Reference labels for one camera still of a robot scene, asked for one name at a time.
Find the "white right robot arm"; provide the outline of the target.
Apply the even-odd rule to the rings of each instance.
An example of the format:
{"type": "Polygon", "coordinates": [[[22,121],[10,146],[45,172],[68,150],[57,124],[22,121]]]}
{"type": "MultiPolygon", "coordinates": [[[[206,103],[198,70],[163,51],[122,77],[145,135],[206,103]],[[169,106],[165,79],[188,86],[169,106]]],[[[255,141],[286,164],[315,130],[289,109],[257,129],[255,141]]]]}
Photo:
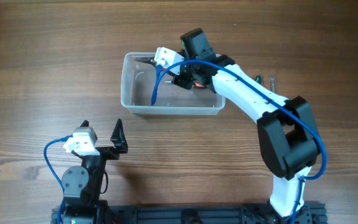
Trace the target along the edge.
{"type": "Polygon", "coordinates": [[[295,223],[307,209],[306,181],[323,175],[326,149],[308,102],[277,95],[250,78],[227,55],[216,55],[201,28],[181,35],[183,49],[167,67],[173,84],[190,90],[196,84],[235,103],[257,125],[260,153],[273,174],[269,209],[262,217],[295,223]]]}

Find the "red handled cutters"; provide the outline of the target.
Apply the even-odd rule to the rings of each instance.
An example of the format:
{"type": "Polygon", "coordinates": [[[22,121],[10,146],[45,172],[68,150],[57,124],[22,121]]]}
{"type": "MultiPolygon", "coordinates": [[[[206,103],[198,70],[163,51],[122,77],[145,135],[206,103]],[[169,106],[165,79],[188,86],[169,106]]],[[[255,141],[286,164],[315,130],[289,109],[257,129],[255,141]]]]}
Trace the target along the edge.
{"type": "Polygon", "coordinates": [[[155,61],[153,57],[140,57],[140,58],[136,58],[135,59],[137,62],[141,62],[141,63],[146,63],[146,64],[150,64],[152,65],[156,71],[157,74],[159,75],[161,72],[164,72],[166,69],[164,67],[162,67],[161,65],[158,65],[155,61]]]}

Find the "clear plastic container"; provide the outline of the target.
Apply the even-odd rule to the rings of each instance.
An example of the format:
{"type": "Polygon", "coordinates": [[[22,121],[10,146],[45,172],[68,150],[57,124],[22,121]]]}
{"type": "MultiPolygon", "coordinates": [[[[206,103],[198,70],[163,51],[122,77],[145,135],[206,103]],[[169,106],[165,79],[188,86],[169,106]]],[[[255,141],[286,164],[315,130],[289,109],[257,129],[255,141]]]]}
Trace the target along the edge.
{"type": "Polygon", "coordinates": [[[125,55],[121,76],[121,104],[133,114],[217,115],[225,107],[225,97],[209,89],[186,90],[171,83],[165,75],[158,86],[155,105],[151,97],[156,82],[156,69],[140,59],[153,57],[151,52],[125,55]]]}

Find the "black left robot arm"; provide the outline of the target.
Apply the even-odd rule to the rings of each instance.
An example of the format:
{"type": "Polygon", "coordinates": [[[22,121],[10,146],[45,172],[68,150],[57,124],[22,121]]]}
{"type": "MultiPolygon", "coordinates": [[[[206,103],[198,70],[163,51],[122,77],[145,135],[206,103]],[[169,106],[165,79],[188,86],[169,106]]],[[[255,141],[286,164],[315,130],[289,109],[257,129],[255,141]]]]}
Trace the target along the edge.
{"type": "Polygon", "coordinates": [[[85,120],[67,138],[64,149],[81,159],[79,166],[68,168],[62,176],[63,202],[58,210],[56,223],[118,223],[118,217],[100,200],[108,186],[106,162],[118,160],[128,152],[122,120],[118,119],[111,134],[112,146],[96,147],[97,135],[85,120]]]}

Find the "orange black needle-nose pliers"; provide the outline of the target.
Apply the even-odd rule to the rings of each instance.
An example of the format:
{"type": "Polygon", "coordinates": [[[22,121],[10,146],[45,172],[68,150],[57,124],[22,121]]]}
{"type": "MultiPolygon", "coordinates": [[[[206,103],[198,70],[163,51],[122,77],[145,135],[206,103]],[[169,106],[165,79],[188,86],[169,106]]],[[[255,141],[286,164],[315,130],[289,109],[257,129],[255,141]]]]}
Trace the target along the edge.
{"type": "Polygon", "coordinates": [[[193,87],[196,89],[206,89],[207,88],[206,86],[203,86],[199,83],[193,83],[193,87]]]}

